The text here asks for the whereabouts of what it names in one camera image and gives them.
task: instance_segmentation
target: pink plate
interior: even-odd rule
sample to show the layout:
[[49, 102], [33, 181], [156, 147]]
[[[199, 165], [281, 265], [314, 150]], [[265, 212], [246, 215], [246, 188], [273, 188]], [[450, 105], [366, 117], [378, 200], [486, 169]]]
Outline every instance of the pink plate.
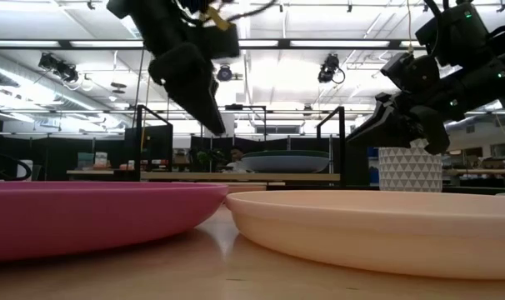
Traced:
[[165, 238], [212, 216], [228, 188], [148, 182], [0, 182], [0, 261]]

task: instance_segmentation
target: white patterned cup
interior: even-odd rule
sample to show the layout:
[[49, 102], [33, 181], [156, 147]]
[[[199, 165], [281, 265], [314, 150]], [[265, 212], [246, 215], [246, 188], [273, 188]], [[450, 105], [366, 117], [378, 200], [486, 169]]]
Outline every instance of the white patterned cup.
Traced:
[[416, 140], [409, 149], [378, 150], [381, 191], [440, 193], [443, 187], [442, 157], [425, 151], [426, 140]]

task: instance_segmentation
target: plate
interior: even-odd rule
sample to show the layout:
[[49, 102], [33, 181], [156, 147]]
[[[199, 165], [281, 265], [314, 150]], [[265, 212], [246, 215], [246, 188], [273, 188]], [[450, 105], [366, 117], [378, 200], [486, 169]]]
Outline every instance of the plate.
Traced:
[[212, 216], [227, 190], [198, 183], [0, 182], [0, 261], [182, 233]]
[[281, 253], [385, 273], [505, 279], [505, 197], [282, 191], [227, 196], [240, 232]]
[[316, 173], [327, 167], [330, 158], [318, 151], [264, 151], [248, 153], [245, 166], [259, 173]]

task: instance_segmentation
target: person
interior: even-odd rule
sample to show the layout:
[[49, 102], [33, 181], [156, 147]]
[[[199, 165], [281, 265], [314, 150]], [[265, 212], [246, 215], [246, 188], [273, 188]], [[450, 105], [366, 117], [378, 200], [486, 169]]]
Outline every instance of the person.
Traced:
[[230, 162], [227, 167], [232, 167], [234, 172], [245, 173], [249, 172], [245, 163], [243, 163], [243, 150], [238, 146], [232, 146], [230, 149], [230, 155], [232, 156], [232, 162]]

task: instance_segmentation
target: metal frame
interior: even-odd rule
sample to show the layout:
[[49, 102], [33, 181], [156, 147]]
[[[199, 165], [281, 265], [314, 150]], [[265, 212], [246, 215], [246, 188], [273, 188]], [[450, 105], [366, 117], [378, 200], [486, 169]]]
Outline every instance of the metal frame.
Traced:
[[173, 170], [173, 125], [168, 122], [168, 120], [164, 119], [163, 117], [158, 116], [157, 113], [152, 111], [151, 109], [147, 108], [145, 105], [138, 105], [136, 107], [136, 138], [134, 139], [135, 141], [135, 157], [134, 157], [134, 180], [135, 181], [141, 181], [142, 180], [142, 135], [143, 135], [143, 110], [147, 111], [148, 113], [152, 114], [154, 117], [158, 118], [161, 121], [164, 121], [167, 126], [171, 127], [171, 142], [169, 143], [169, 148], [168, 150], [169, 155], [171, 156], [171, 159], [169, 159], [169, 170]]
[[339, 187], [345, 188], [345, 107], [337, 107], [316, 126], [317, 149], [321, 147], [321, 126], [336, 114], [339, 116]]
[[[132, 40], [132, 39], [2, 39], [0, 38], [0, 50], [14, 50], [14, 49], [22, 49], [22, 50], [72, 50], [72, 51], [115, 51], [115, 50], [143, 50], [144, 47], [142, 45], [142, 41], [140, 39]], [[307, 41], [312, 45], [313, 43], [318, 43], [317, 46], [296, 46], [292, 45], [292, 42], [301, 42]], [[348, 44], [347, 46], [325, 46], [319, 45], [321, 43], [342, 43], [342, 42], [352, 42], [352, 43], [369, 43], [373, 41], [387, 42], [387, 45], [354, 45]], [[241, 39], [240, 49], [242, 50], [408, 50], [408, 45], [403, 46], [402, 42], [406, 40], [402, 39], [391, 39], [391, 38], [263, 38], [263, 39]], [[29, 43], [35, 42], [36, 45], [29, 45]], [[84, 43], [94, 43], [90, 46], [73, 46], [77, 42]], [[424, 50], [425, 47], [420, 46], [418, 41], [412, 41], [413, 48], [415, 50]], [[114, 43], [125, 43], [124, 45], [118, 46], [113, 45]]]

